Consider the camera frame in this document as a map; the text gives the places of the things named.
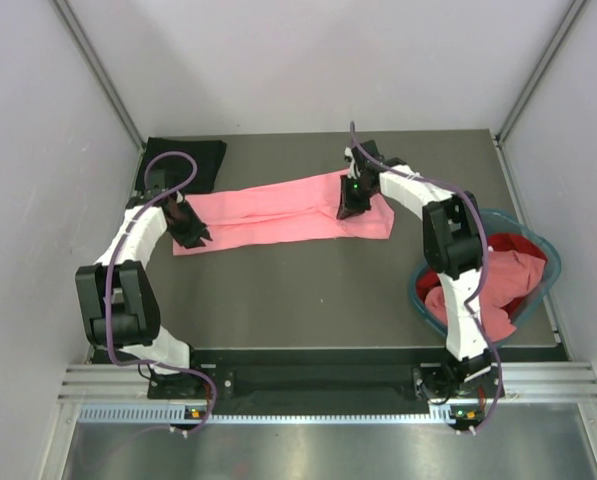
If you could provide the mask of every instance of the teal basket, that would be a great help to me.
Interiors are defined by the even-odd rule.
[[[514,233],[522,235],[526,239],[530,240],[531,243],[536,245],[547,257],[547,265],[542,274],[542,280],[536,288],[534,288],[527,297],[520,304],[518,309],[511,316],[511,323],[516,327],[520,327],[527,321],[529,317],[534,313],[536,308],[540,305],[542,299],[547,295],[549,289],[553,286],[554,282],[558,279],[561,270],[560,255],[554,248],[554,246],[542,237],[539,237],[534,232],[529,230],[524,225],[519,224],[514,217],[501,210],[493,209],[482,209],[480,210],[480,217],[482,224],[485,227],[485,233],[487,236],[494,235],[496,233]],[[431,325],[438,333],[442,336],[447,336],[447,327],[440,322],[429,310],[423,302],[420,301],[416,294],[416,283],[418,279],[425,275],[429,271],[429,267],[426,262],[423,262],[413,273],[409,280],[409,297],[416,307],[416,310],[420,312],[423,318]],[[505,338],[496,343],[496,345],[503,345],[513,335]]]

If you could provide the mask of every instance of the black cloth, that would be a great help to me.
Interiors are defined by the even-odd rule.
[[[214,182],[218,175],[218,170],[222,161],[225,158],[227,151],[227,144],[220,140],[201,140],[201,141],[184,141],[184,140],[166,140],[164,138],[149,137],[145,154],[140,162],[140,169],[138,170],[138,178],[136,178],[135,189],[143,191],[145,189],[144,176],[147,165],[153,158],[164,152],[170,151],[184,152],[193,157],[198,164],[198,173],[189,185],[182,189],[182,193],[210,193],[214,189]],[[175,184],[186,180],[191,174],[191,164],[188,160],[172,156],[159,160],[151,171],[160,170],[162,168],[173,172]]]

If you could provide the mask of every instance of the pink garment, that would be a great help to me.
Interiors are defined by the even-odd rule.
[[[543,259],[526,253],[515,250],[489,252],[489,274],[480,293],[480,309],[485,332],[492,341],[503,340],[516,331],[502,307],[536,288],[544,268]],[[442,287],[435,287],[429,292],[425,305],[438,320],[447,325]]]
[[[209,226],[213,241],[190,249],[174,243],[174,255],[318,238],[389,238],[394,212],[380,195],[371,198],[371,210],[336,220],[340,175],[346,172],[235,192],[187,195],[200,219]]]

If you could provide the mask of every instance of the shiny floor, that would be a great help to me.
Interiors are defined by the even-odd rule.
[[[143,428],[79,425],[63,480],[597,479],[572,405],[503,405],[475,438],[442,425],[221,425],[188,440],[150,431],[108,456]]]
[[[344,169],[347,133],[221,137],[227,155],[216,190],[237,190]],[[377,132],[381,152],[473,192],[481,207],[513,212],[486,130]],[[173,257],[163,236],[147,269],[162,322],[197,348],[439,347],[407,294],[423,261],[422,225],[391,202],[386,241],[343,238],[249,246]],[[509,346],[553,346],[545,308]]]

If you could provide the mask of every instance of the white wall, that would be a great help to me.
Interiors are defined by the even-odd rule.
[[[0,2],[0,479],[38,467],[85,351],[74,274],[111,240],[136,162],[50,3]]]
[[[71,0],[143,136],[491,128],[563,0]]]
[[[507,144],[532,225],[560,251],[554,288],[574,354],[597,373],[597,0]]]

